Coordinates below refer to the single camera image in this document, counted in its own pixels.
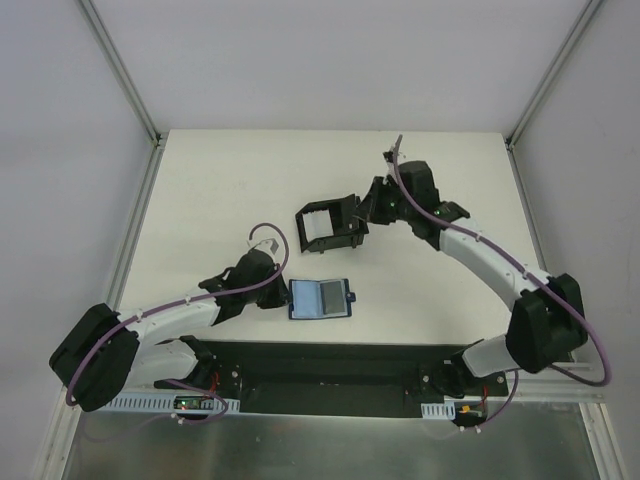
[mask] white tabletop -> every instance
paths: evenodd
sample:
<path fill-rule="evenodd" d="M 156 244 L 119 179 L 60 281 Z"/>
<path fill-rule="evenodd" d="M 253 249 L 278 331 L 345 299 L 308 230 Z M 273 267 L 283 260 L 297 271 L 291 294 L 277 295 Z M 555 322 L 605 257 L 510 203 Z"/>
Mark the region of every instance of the white tabletop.
<path fill-rule="evenodd" d="M 408 225 L 370 225 L 364 244 L 300 253 L 294 215 L 306 203 L 356 193 L 385 175 L 382 152 L 397 132 L 173 130 L 127 280 L 123 308 L 161 303 L 234 266 L 259 222 L 287 235 L 285 280 L 348 278 L 353 316 L 288 319 L 286 308 L 245 308 L 197 330 L 200 338 L 252 341 L 464 344 L 503 333 L 509 312 L 455 260 Z M 499 134 L 405 132 L 407 160 L 426 160 L 443 200 L 471 212 L 522 261 L 537 264 Z M 258 238 L 273 237 L 261 229 Z"/>

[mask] white wall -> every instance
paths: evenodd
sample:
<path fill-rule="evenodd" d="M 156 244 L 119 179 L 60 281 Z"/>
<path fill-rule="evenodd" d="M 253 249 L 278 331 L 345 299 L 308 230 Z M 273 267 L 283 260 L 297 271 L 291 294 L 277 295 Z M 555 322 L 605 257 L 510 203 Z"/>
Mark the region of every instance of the white wall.
<path fill-rule="evenodd" d="M 545 258 L 578 278 L 608 347 L 607 402 L 630 478 L 640 477 L 639 22 L 637 0 L 605 4 L 516 149 Z"/>
<path fill-rule="evenodd" d="M 74 2 L 0 7 L 0 476 L 28 478 L 48 359 L 105 283 L 150 154 Z"/>
<path fill-rule="evenodd" d="M 585 0 L 96 0 L 170 128 L 510 133 Z"/>

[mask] aluminum frame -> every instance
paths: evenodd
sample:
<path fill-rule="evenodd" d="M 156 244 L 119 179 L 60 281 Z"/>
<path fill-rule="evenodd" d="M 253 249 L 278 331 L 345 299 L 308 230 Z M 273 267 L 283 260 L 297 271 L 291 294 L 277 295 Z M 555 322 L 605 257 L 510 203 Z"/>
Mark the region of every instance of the aluminum frame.
<path fill-rule="evenodd" d="M 542 76 L 531 100 L 528 102 L 522 116 L 514 127 L 513 133 L 506 141 L 506 148 L 510 154 L 514 178 L 521 196 L 529 230 L 534 241 L 538 260 L 543 268 L 545 268 L 545 262 L 540 249 L 535 219 L 532 216 L 526 191 L 517 169 L 517 162 L 513 156 L 513 148 L 522 137 L 523 132 L 526 130 L 537 109 L 553 90 L 555 80 L 574 53 L 575 47 L 586 33 L 589 25 L 593 22 L 605 1 L 606 0 L 589 0 L 585 4 L 571 31 L 560 46 L 558 53 Z M 126 284 L 127 274 L 142 228 L 144 215 L 151 198 L 153 184 L 160 167 L 167 136 L 166 134 L 162 135 L 158 132 L 93 1 L 76 0 L 76 4 L 87 20 L 96 42 L 103 51 L 112 73 L 122 88 L 123 94 L 134 109 L 138 120 L 154 146 L 138 190 L 135 205 L 129 216 L 128 227 L 122 245 L 117 253 L 114 272 L 111 275 L 109 287 L 106 292 L 107 303 L 113 307 L 117 307 L 122 298 L 122 292 Z M 581 372 L 593 370 L 588 364 L 567 364 L 565 366 Z M 64 473 L 75 430 L 80 418 L 80 409 L 78 407 L 67 407 L 64 402 L 64 395 L 65 390 L 63 389 L 59 396 L 43 449 L 36 463 L 35 478 L 58 480 Z M 577 384 L 565 377 L 561 377 L 557 372 L 544 372 L 538 375 L 522 374 L 516 401 L 580 404 L 600 476 L 606 479 L 627 478 L 627 473 L 621 460 L 620 450 L 611 427 L 608 411 L 606 405 L 603 403 L 604 395 L 600 390 Z"/>

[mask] purple cable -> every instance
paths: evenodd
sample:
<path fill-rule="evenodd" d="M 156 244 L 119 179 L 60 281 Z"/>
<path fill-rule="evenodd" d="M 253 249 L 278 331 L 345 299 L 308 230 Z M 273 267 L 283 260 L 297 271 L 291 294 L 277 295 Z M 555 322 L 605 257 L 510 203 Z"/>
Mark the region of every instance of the purple cable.
<path fill-rule="evenodd" d="M 577 380 L 578 382 L 581 382 L 581 383 L 583 383 L 585 385 L 589 385 L 589 386 L 592 386 L 592 387 L 604 387 L 605 385 L 608 385 L 611 382 L 611 363 L 609 362 L 609 357 L 607 356 L 607 353 L 606 353 L 606 351 L 604 349 L 604 345 L 602 344 L 602 341 L 598 337 L 595 329 L 585 320 L 585 318 L 582 315 L 580 315 L 580 312 L 578 312 L 575 308 L 573 308 L 566 301 L 564 301 L 562 298 L 560 298 L 556 293 L 554 293 L 542 280 L 540 280 L 536 276 L 532 275 L 531 273 L 527 272 L 526 268 L 524 268 L 524 266 L 522 264 L 520 264 L 520 262 L 518 262 L 518 260 L 516 260 L 514 257 L 512 257 L 502 247 L 500 247 L 496 243 L 492 242 L 488 238 L 485 238 L 483 236 L 478 235 L 478 232 L 474 232 L 473 230 L 470 230 L 468 228 L 464 228 L 464 227 L 461 227 L 459 225 L 455 225 L 453 223 L 446 222 L 446 221 L 442 220 L 441 218 L 436 217 L 435 215 L 433 215 L 433 214 L 427 212 L 425 209 L 423 209 L 418 204 L 418 202 L 416 202 L 413 199 L 413 197 L 411 197 L 411 194 L 409 193 L 409 191 L 405 187 L 404 183 L 402 182 L 402 178 L 400 177 L 400 166 L 398 164 L 398 153 L 400 151 L 400 143 L 401 142 L 402 142 L 402 135 L 399 135 L 398 136 L 398 140 L 396 140 L 396 144 L 395 144 L 395 146 L 393 148 L 393 170 L 394 170 L 394 173 L 395 173 L 395 176 L 396 176 L 396 182 L 398 183 L 398 187 L 400 187 L 400 191 L 405 196 L 407 201 L 411 204 L 411 206 L 413 208 L 415 208 L 422 216 L 424 216 L 428 220 L 432 221 L 433 223 L 435 223 L 437 225 L 440 225 L 441 227 L 444 227 L 444 228 L 451 228 L 453 230 L 456 230 L 456 231 L 458 231 L 460 233 L 463 233 L 465 235 L 473 237 L 477 241 L 480 241 L 480 242 L 484 243 L 485 245 L 487 245 L 489 248 L 491 248 L 496 253 L 498 253 L 502 258 L 504 258 L 507 262 L 509 262 L 509 264 L 511 264 L 518 272 L 520 272 L 522 275 L 524 275 L 525 278 L 530 280 L 537 287 L 539 287 L 544 293 L 546 293 L 549 297 L 551 297 L 553 299 L 553 301 L 555 301 L 564 310 L 566 310 L 569 313 L 569 315 L 571 315 L 573 318 L 575 318 L 578 321 L 578 323 L 580 323 L 582 328 L 584 328 L 587 331 L 587 333 L 589 334 L 589 337 L 591 337 L 591 340 L 593 341 L 593 344 L 596 347 L 598 355 L 600 356 L 600 360 L 602 361 L 602 367 L 604 369 L 604 376 L 603 376 L 602 380 L 597 380 L 597 381 L 596 380 L 589 380 L 587 378 L 580 377 L 579 375 L 576 375 L 575 373 L 572 373 L 572 372 L 570 372 L 570 371 L 568 371 L 568 370 L 566 370 L 564 368 L 558 367 L 556 365 L 551 365 L 549 368 L 552 368 L 553 370 L 556 370 L 556 371 L 566 375 L 567 377 L 572 378 L 573 380 Z"/>
<path fill-rule="evenodd" d="M 496 411 L 496 413 L 494 413 L 489 418 L 487 418 L 484 422 L 482 422 L 483 427 L 487 423 L 493 422 L 498 415 L 504 412 L 513 401 L 513 397 L 516 396 L 516 390 L 518 390 L 518 382 L 520 382 L 520 374 L 518 374 L 518 370 L 514 370 L 513 374 L 514 374 L 514 377 L 513 377 L 513 386 L 511 387 L 511 393 L 507 397 L 507 400 L 502 405 L 500 405 L 500 408 L 498 409 L 498 411 Z"/>
<path fill-rule="evenodd" d="M 192 387 L 191 385 L 187 385 L 186 383 L 182 383 L 179 382 L 178 380 L 166 380 L 167 383 L 170 383 L 171 385 L 174 385 L 176 387 L 182 388 L 184 390 L 191 390 L 192 392 L 197 392 L 197 393 L 201 393 L 207 397 L 210 397 L 211 399 L 215 399 L 218 400 L 222 406 L 224 407 L 224 409 L 221 412 L 216 413 L 215 415 L 208 415 L 207 418 L 203 419 L 203 420 L 190 420 L 188 418 L 183 418 L 182 421 L 183 423 L 187 424 L 187 425 L 202 425 L 205 423 L 211 423 L 214 422 L 216 420 L 219 420 L 220 418 L 222 418 L 222 416 L 227 413 L 227 411 L 229 410 L 229 404 L 227 403 L 227 401 L 216 395 L 214 392 L 209 392 L 207 390 L 202 390 L 200 388 L 196 388 L 196 387 Z M 87 439 L 88 441 L 92 442 L 92 443 L 108 443 L 108 442 L 113 442 L 114 440 L 119 440 L 121 438 L 125 438 L 128 437 L 129 435 L 136 433 L 137 431 L 143 429 L 144 427 L 146 427 L 147 425 L 149 425 L 150 423 L 155 422 L 156 420 L 160 420 L 162 418 L 173 418 L 171 414 L 167 414 L 167 413 L 161 413 L 159 415 L 154 415 L 153 417 L 147 418 L 145 421 L 138 423 L 137 425 L 134 425 L 133 427 L 131 427 L 128 430 L 125 430 L 124 432 L 120 432 L 120 433 L 116 433 L 115 435 L 112 435 L 110 437 L 106 437 L 106 438 L 95 438 L 92 437 L 91 435 L 89 435 L 86 431 L 86 419 L 84 417 L 80 418 L 80 425 L 78 426 L 79 430 L 80 430 L 80 435 L 82 436 L 82 438 Z"/>
<path fill-rule="evenodd" d="M 268 223 L 268 222 L 263 222 L 263 223 L 259 223 L 258 225 L 256 225 L 255 227 L 253 227 L 251 229 L 251 231 L 249 232 L 249 240 L 253 239 L 253 234 L 255 233 L 256 230 L 258 230 L 261 227 L 270 227 L 270 228 L 274 229 L 276 231 L 276 233 L 278 233 L 278 235 L 280 235 L 280 238 L 282 239 L 282 243 L 284 244 L 284 260 L 282 261 L 282 265 L 278 266 L 278 270 L 276 270 L 276 272 L 273 275 L 271 275 L 269 278 L 267 278 L 266 280 L 258 282 L 255 285 L 250 285 L 248 287 L 242 287 L 242 288 L 235 288 L 235 289 L 232 289 L 232 290 L 226 290 L 224 292 L 207 293 L 207 294 L 204 294 L 204 295 L 199 295 L 197 297 L 193 297 L 189 301 L 197 302 L 197 301 L 205 300 L 205 299 L 208 299 L 208 298 L 222 297 L 222 296 L 225 296 L 225 295 L 235 295 L 235 294 L 238 294 L 238 293 L 246 293 L 246 292 L 250 292 L 252 290 L 257 290 L 258 288 L 262 288 L 265 285 L 267 285 L 268 283 L 272 282 L 273 280 L 275 280 L 276 278 L 278 278 L 282 274 L 282 271 L 287 266 L 287 262 L 289 261 L 289 242 L 287 242 L 287 237 L 285 237 L 284 233 L 282 233 L 282 230 L 280 230 L 274 224 Z M 76 384 L 78 383 L 78 379 L 82 375 L 82 372 L 84 372 L 84 369 L 87 368 L 87 365 L 89 364 L 91 359 L 94 357 L 94 355 L 98 352 L 98 350 L 100 350 L 100 348 L 105 343 L 107 343 L 109 341 L 109 339 L 111 339 L 111 337 L 113 337 L 116 333 L 118 333 L 123 328 L 126 328 L 128 325 L 131 325 L 133 322 L 136 322 L 138 320 L 142 320 L 143 318 L 147 318 L 147 317 L 149 317 L 151 315 L 155 315 L 156 313 L 160 313 L 160 312 L 163 312 L 165 310 L 169 310 L 170 308 L 179 307 L 180 305 L 184 305 L 186 303 L 187 303 L 187 299 L 182 299 L 182 300 L 176 300 L 174 302 L 167 303 L 167 304 L 164 304 L 164 305 L 160 305 L 158 307 L 151 308 L 151 309 L 149 309 L 149 310 L 147 310 L 145 312 L 142 312 L 142 315 L 140 316 L 140 318 L 138 318 L 137 315 L 133 316 L 133 317 L 125 320 L 124 322 L 121 322 L 120 324 L 116 325 L 111 330 L 109 330 L 107 333 L 105 333 L 102 337 L 100 337 L 100 339 L 93 345 L 91 350 L 89 350 L 87 355 L 82 359 L 82 361 L 80 362 L 80 365 L 78 365 L 78 369 L 75 371 L 75 373 L 73 374 L 73 377 L 71 378 L 71 381 L 69 382 L 69 388 L 67 389 L 67 395 L 65 397 L 65 401 L 66 401 L 67 405 L 72 407 L 72 406 L 75 406 L 75 405 L 78 404 L 78 402 L 73 399 L 73 390 L 76 387 Z"/>
<path fill-rule="evenodd" d="M 166 382 L 176 387 L 184 388 L 185 390 L 191 390 L 192 392 L 202 393 L 207 397 L 211 397 L 212 400 L 213 399 L 218 400 L 224 407 L 224 410 L 222 410 L 221 412 L 216 413 L 215 415 L 209 415 L 207 416 L 207 418 L 203 420 L 189 420 L 188 418 L 185 418 L 184 423 L 186 423 L 187 425 L 202 425 L 203 423 L 215 422 L 216 420 L 222 418 L 222 416 L 225 413 L 227 413 L 227 411 L 229 410 L 229 404 L 227 403 L 227 401 L 213 392 L 208 392 L 200 388 L 192 387 L 191 385 L 187 385 L 186 383 L 179 382 L 178 380 L 166 380 Z"/>

